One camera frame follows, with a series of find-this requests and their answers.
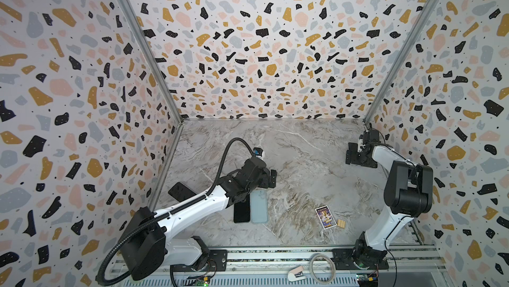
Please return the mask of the pale green phone case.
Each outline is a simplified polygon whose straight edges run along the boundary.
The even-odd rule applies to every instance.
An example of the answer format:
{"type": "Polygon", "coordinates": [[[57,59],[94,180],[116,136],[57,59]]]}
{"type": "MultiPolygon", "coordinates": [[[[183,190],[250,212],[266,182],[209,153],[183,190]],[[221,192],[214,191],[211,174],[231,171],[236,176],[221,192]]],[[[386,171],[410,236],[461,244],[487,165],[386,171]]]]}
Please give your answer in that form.
{"type": "Polygon", "coordinates": [[[266,190],[255,190],[250,194],[251,222],[266,223],[269,220],[266,190]]]}

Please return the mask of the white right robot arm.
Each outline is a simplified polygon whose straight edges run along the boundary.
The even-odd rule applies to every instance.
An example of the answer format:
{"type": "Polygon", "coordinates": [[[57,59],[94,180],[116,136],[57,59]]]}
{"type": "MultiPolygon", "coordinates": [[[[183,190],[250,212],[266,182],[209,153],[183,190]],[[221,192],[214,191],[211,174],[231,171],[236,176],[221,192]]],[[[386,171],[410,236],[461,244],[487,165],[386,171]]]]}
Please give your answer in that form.
{"type": "Polygon", "coordinates": [[[381,132],[369,128],[357,143],[348,144],[345,163],[388,172],[385,207],[375,223],[356,240],[353,264],[362,269],[380,267],[399,232],[433,204],[433,169],[420,165],[387,145],[381,132]]]}

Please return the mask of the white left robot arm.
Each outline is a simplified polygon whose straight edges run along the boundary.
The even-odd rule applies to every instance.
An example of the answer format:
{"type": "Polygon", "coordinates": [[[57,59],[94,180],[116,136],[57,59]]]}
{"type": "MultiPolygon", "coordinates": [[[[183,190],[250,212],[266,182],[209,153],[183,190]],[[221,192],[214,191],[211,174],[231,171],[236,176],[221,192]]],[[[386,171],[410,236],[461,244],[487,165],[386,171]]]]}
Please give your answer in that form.
{"type": "Polygon", "coordinates": [[[179,239],[187,227],[228,207],[246,202],[256,189],[275,188],[277,172],[252,157],[241,169],[220,177],[212,192],[202,192],[171,207],[151,211],[142,207],[122,234],[131,239],[119,249],[134,281],[147,278],[161,266],[199,271],[208,264],[211,251],[199,236],[179,239]]]}

